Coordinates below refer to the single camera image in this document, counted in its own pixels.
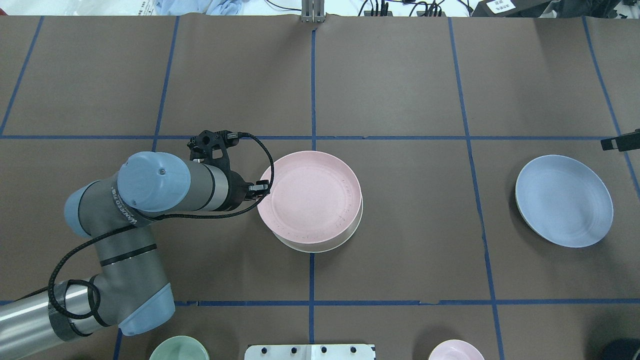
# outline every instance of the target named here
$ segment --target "white label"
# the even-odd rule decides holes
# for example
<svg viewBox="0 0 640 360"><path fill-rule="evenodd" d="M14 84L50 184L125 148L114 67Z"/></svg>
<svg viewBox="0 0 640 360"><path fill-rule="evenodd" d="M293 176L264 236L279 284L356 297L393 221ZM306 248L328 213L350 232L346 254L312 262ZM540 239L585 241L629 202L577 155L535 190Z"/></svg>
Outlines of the white label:
<svg viewBox="0 0 640 360"><path fill-rule="evenodd" d="M489 6L489 9L493 13L503 13L516 8L516 6L511 2L511 0L489 1L486 5Z"/></svg>
<svg viewBox="0 0 640 360"><path fill-rule="evenodd" d="M153 15L156 12L155 0L142 1L138 15Z"/></svg>

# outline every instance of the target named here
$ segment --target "wires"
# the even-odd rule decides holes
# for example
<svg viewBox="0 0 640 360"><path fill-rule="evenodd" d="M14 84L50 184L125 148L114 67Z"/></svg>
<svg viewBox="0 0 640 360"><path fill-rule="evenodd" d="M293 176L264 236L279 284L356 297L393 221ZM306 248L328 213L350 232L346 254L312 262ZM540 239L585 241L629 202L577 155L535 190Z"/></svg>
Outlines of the wires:
<svg viewBox="0 0 640 360"><path fill-rule="evenodd" d="M415 3L413 8L411 9L411 12L409 13L409 16L413 15L413 11L420 4L424 5L424 13L422 15L420 15L420 16L425 16L425 17L439 17L439 16L442 16L442 7L440 6L442 3L444 3L444 0L440 1L439 3L436 3L435 0L433 0L433 2L431 4L427 4L426 1L419 1L418 3Z"/></svg>
<svg viewBox="0 0 640 360"><path fill-rule="evenodd" d="M272 3L270 0L265 0L265 1L266 1L267 3L269 3L269 4L273 5L273 6L275 6L275 7L280 8L280 9L283 9L283 10L291 10L291 11L294 11L294 12L301 12L301 11L302 11L302 9L286 8L286 7L284 7L284 6L280 6L280 5L278 5L278 4L274 4L274 3Z"/></svg>
<svg viewBox="0 0 640 360"><path fill-rule="evenodd" d="M61 313L62 315L66 316L67 318L70 319L75 319L75 320L82 320L82 319L87 319L92 317L93 315L95 315L98 311L98 307L100 307L100 290L98 290L98 287L88 281L85 280L69 280L69 284L76 284L76 285L83 285L86 286L87 288L91 289L91 291L93 292L93 294L95 295L95 303L93 304L93 306L91 307L91 309L89 310L88 313L85 314L74 314L71 313L69 311L67 311L67 309L65 309L64 306L60 305L60 303L56 300L56 296L53 292L53 288L56 285L56 277L58 276L58 273L60 273L60 270L62 269L62 267L65 265L65 263L67 262L67 260L69 260L76 252L79 252L80 250L89 247L90 245L93 245L95 243L97 243L100 240L106 239L109 236L113 236L116 234L120 234L120 233L124 233L125 231L129 231L131 229L135 229L135 225L127 225L127 226L123 226L121 228L115 229L113 231L110 231L108 233L102 234L100 236L98 236L97 238L93 238L89 241L87 241L86 243L76 247L75 249L71 250L70 252L67 253L67 255L64 256L64 258L62 258L58 264L56 265L56 267L53 269L53 272L51 273L51 276L49 277L49 283L47 285L47 294L49 296L49 302L51 303L51 306L53 306L53 308L55 308L55 310L59 313Z"/></svg>
<svg viewBox="0 0 640 360"><path fill-rule="evenodd" d="M424 13L427 13L428 10L428 6L429 4L427 4L426 1L419 1L417 3L415 3L415 5L413 6L413 8L411 9L411 12L409 13L409 16L413 15L413 11L415 10L416 7L418 7L418 5L420 4L424 4Z"/></svg>
<svg viewBox="0 0 640 360"><path fill-rule="evenodd" d="M467 8L467 11L469 13L469 17L471 17L471 13L474 12L474 9L469 5L469 0L467 0L466 4L462 0L458 0L458 2L461 3L462 5L464 5L465 8Z"/></svg>
<svg viewBox="0 0 640 360"><path fill-rule="evenodd" d="M367 4L367 1L369 0L364 0L364 3L362 3L362 6L360 7L360 11L358 12L358 16L362 14L362 10L364 9L364 6Z"/></svg>
<svg viewBox="0 0 640 360"><path fill-rule="evenodd" d="M266 191L266 195L269 194L269 192L271 191L271 187L273 185L273 175L275 173L274 170L274 166L273 166L273 157L271 157L271 153L269 152L269 150L267 150L267 147L264 146L264 144L256 137L251 135L250 133L238 133L238 137L239 138L251 138L253 139L253 141L255 141L256 143L258 143L258 145L260 147L262 147L262 150L264 151L264 153L267 155L267 157L269 158L269 166L271 168L271 178L269 180L269 184L267 187L267 191ZM200 218L200 219L218 219L218 218L230 218L230 217L235 217L241 214L244 214L248 211L251 211L252 209L254 209L256 206L258 206L258 204L260 204L260 202L262 202L262 200L264 199L264 196L259 198L256 202L254 202L253 204L251 204L251 206L247 207L244 210L240 210L240 211L236 211L235 213L230 213L230 214L222 214L222 215L192 215L192 214L164 214L164 215L160 215L158 217L155 217L154 220L163 220L166 218ZM61 313L62 315L66 316L69 319L75 319L75 320L81 320L81 319L86 319L86 318L90 318L92 316L95 316L97 314L98 308L100 307L100 290L98 289L98 287L96 285L94 285L92 282L88 282L85 280L69 280L68 281L68 285L81 285L81 286L86 286L89 290L91 290L93 292L94 295L94 299L95 302L93 304L93 306L91 307L91 309L89 310L89 312L85 313L85 314L75 314L75 313L71 313L70 311L68 311L64 305L61 305L58 300L56 300L56 296L54 293L54 287L56 285L56 278L58 276L58 274L60 273L60 270L62 269L62 267L65 265L65 263L76 253L78 253L80 250L83 250L95 243L97 243L98 241L101 241L103 239L106 239L110 236L116 235L116 234L121 234L124 233L125 231L129 231L132 229L135 229L136 226L134 225L127 225L127 226L123 226L120 227L118 229L112 230L108 233L104 233L96 238L93 238L85 243L83 243L82 245L76 247L75 249L71 250L70 252L67 253L67 255L65 255L56 265L56 267L54 268L53 272L51 273L51 276L49 277L49 283L47 285L47 287L39 289L34 291L33 293L30 293L28 295L25 295L23 297L21 297L18 300L22 300L28 297L31 297L33 295L42 293L44 291L47 292L47 295L49 297L49 302L51 303L51 306L53 306L53 308L55 308L55 310L59 313Z"/></svg>
<svg viewBox="0 0 640 360"><path fill-rule="evenodd" d="M252 138L253 141L257 142L258 145L260 145L260 147L262 147L262 150L264 151L265 154L267 154L267 157L269 158L269 166L271 167L271 179L269 180L269 185L267 188L267 194L269 193L269 191L271 190L271 186L273 185L273 172L274 172L274 168L273 168L273 158L271 157L271 153L269 153L269 151L267 150L267 147L264 146L264 144L255 136L249 134L249 133L238 133L240 138ZM214 218L230 218L230 217L235 217L238 215L242 215L248 211L253 210L256 206L258 206L258 204L260 204L262 202L262 200L264 199L264 197L259 198L256 202L254 202L253 204L251 204L251 206L249 206L248 208L244 209L244 210L240 210L240 211L236 211L235 213L231 213L231 214L222 214L222 215L193 215L193 214L164 214L164 215L160 215L158 217L153 218L154 220L164 220L166 218L206 218L206 219L214 219Z"/></svg>

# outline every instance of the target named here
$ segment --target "blue cloth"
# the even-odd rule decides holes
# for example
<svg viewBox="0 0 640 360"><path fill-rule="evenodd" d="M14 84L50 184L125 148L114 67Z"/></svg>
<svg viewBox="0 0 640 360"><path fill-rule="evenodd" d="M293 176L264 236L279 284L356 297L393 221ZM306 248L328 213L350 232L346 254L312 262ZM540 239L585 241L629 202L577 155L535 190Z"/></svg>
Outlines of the blue cloth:
<svg viewBox="0 0 640 360"><path fill-rule="evenodd" d="M242 0L214 0L209 9L207 15L237 15L242 8Z"/></svg>
<svg viewBox="0 0 640 360"><path fill-rule="evenodd" d="M157 0L159 15L184 15L186 13L207 13L207 15L237 15L242 8L242 0Z"/></svg>

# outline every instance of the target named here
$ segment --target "blue tape line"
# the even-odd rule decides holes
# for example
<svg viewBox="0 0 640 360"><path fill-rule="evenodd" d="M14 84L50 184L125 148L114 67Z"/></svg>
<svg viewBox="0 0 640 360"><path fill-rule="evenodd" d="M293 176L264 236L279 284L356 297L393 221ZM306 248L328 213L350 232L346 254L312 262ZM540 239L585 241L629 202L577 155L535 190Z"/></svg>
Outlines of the blue tape line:
<svg viewBox="0 0 640 360"><path fill-rule="evenodd" d="M6 106L4 118L2 119L2 124L0 124L0 135L2 135L2 133L4 132L4 127L6 126L6 122L9 120L9 114L11 113L11 108L13 107L15 96L18 94L18 89L20 88L20 83L22 82L24 71L27 69L27 64L29 63L29 59L31 59L31 53L33 52L33 48L36 46L36 40L38 40L38 35L40 34L40 28L42 27L43 21L44 21L44 16L41 16L40 21L38 21L38 27L36 27L36 32L33 34L33 38L31 39L31 45L29 46L29 51L27 51L27 56L24 57L24 62L22 63L22 69L20 69L18 80L15 82L15 86L13 87L11 98L9 99L9 103Z"/></svg>
<svg viewBox="0 0 640 360"><path fill-rule="evenodd" d="M469 136L471 140L585 140L600 141L610 136Z"/></svg>
<svg viewBox="0 0 640 360"><path fill-rule="evenodd" d="M465 136L412 136L412 135L401 135L401 136L356 136L356 135L347 135L347 136L317 136L318 140L465 140Z"/></svg>
<svg viewBox="0 0 640 360"><path fill-rule="evenodd" d="M308 306L306 300L198 301L198 306Z"/></svg>
<svg viewBox="0 0 640 360"><path fill-rule="evenodd" d="M471 305L492 305L492 300L441 300L437 304L420 303L420 305L436 306L471 306Z"/></svg>
<svg viewBox="0 0 640 360"><path fill-rule="evenodd" d="M189 140L191 135L0 135L0 139L16 140ZM262 135L257 136L260 140L312 140L309 135ZM610 136L469 136L471 140L580 140L580 141L600 141ZM426 135L426 136L316 136L316 140L466 140L467 136L457 135Z"/></svg>
<svg viewBox="0 0 640 360"><path fill-rule="evenodd" d="M316 342L314 334L316 306L316 255L314 253L309 254L309 343Z"/></svg>
<svg viewBox="0 0 640 360"><path fill-rule="evenodd" d="M587 43L589 44L589 52L591 53L593 66L596 68L596 75L598 75L598 80L600 81L600 87L602 87L602 92L604 93L604 99L607 101L607 107L609 108L609 113L611 114L611 119L613 120L613 125L616 128L616 132L618 135L620 135L621 133L620 133L620 126L618 126L618 119L616 119L616 114L613 112L613 106L611 106L609 93L607 91L607 87L604 85L602 74L600 73L600 66L598 66L598 60L596 59L596 54L593 51L593 44L591 43L591 35L589 34L589 26L587 25L587 18L584 16L582 17L582 25L584 26L584 34L587 36Z"/></svg>
<svg viewBox="0 0 640 360"><path fill-rule="evenodd" d="M191 306L191 305L198 306L198 302L197 301L174 301L173 303L176 306Z"/></svg>
<svg viewBox="0 0 640 360"><path fill-rule="evenodd" d="M634 167L631 165L631 159L629 159L629 154L625 152L624 155L625 155L625 161L627 162L627 168L631 173L631 181L633 181L634 183L634 188L636 188L636 195L640 200L640 186L638 186L638 178L636 176L636 172L634 171Z"/></svg>
<svg viewBox="0 0 640 360"><path fill-rule="evenodd" d="M581 304L640 304L640 299L502 299L498 305L581 305Z"/></svg>
<svg viewBox="0 0 640 360"><path fill-rule="evenodd" d="M153 135L2 135L2 139L16 140L151 140Z"/></svg>
<svg viewBox="0 0 640 360"><path fill-rule="evenodd" d="M162 123L162 114L164 111L164 100L166 99L166 88L169 85L169 75L171 74L171 63L173 61L173 50L175 49L175 38L178 35L178 26L180 24L180 17L175 17L175 24L173 25L173 37L171 39L171 49L169 50L169 60L166 64L166 73L164 74L164 85L162 87L162 96L160 98L160 107L158 108L158 119L156 121L156 131L154 133L154 143L151 146L151 151L156 151L158 143L158 134L160 133L160 125Z"/></svg>
<svg viewBox="0 0 640 360"><path fill-rule="evenodd" d="M311 31L311 149L316 150L316 30Z"/></svg>
<svg viewBox="0 0 640 360"><path fill-rule="evenodd" d="M122 343L122 331L118 329L118 337L116 338L116 346L113 349L113 360L118 360L120 357L120 344Z"/></svg>
<svg viewBox="0 0 640 360"><path fill-rule="evenodd" d="M316 306L418 306L418 300L317 300Z"/></svg>
<svg viewBox="0 0 640 360"><path fill-rule="evenodd" d="M493 274L491 271L491 259L489 258L489 246L486 242L486 231L484 230L484 216L482 214L482 204L480 202L480 191L478 190L478 183L476 177L476 164L474 163L473 150L471 148L471 138L469 134L469 124L467 122L467 107L465 106L465 98L462 92L462 80L460 78L460 67L458 65L458 54L456 52L456 39L453 32L453 22L451 18L447 18L449 22L449 36L451 37L451 51L453 53L453 64L456 69L456 81L458 83L458 97L460 98L460 110L462 112L462 122L465 126L465 136L467 137L467 152L469 156L469 165L471 166L471 178L474 184L474 193L476 194L476 208L478 216L480 217L480 226L482 229L482 241L484 245L484 265L486 267L486 277L489 282L489 293L493 302L493 323L495 326L495 336L498 342L498 353L500 354L500 360L504 360L504 349L502 346L502 333L500 331L500 320L498 317L498 307L495 303L495 289L493 287Z"/></svg>
<svg viewBox="0 0 640 360"><path fill-rule="evenodd" d="M618 124L618 118L616 118L616 112L613 111L613 105L611 104L611 99L609 98L609 92L607 91L607 87L604 84L604 79L602 78L602 73L600 72L600 66L598 65L598 59L596 58L596 53L593 50L593 43L591 42L591 34L589 33L587 18L584 16L582 17L582 25L584 26L584 34L587 36L587 43L589 44L589 52L591 53L593 66L596 69L596 75L598 75L598 80L600 82L600 87L602 88L602 93L604 94L604 99L607 101L607 107L609 108L609 114L611 114L611 120L613 121L613 126L616 128L616 133L619 136L621 132L620 132L620 126ZM631 180L633 181L634 188L636 189L636 195L640 200L640 186L638 186L636 172L634 171L633 165L631 165L631 161L629 160L629 155L627 153L625 153L625 161L627 162L627 168L629 169L629 173L631 174Z"/></svg>

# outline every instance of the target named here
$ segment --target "white mounting plate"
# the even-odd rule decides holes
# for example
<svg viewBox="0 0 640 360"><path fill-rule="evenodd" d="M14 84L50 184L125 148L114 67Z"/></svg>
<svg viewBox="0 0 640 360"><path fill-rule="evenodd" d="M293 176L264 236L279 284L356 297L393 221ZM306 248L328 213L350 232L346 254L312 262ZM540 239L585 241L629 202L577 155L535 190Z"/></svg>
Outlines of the white mounting plate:
<svg viewBox="0 0 640 360"><path fill-rule="evenodd" d="M367 344L252 345L244 352L244 360L376 360L376 346Z"/></svg>

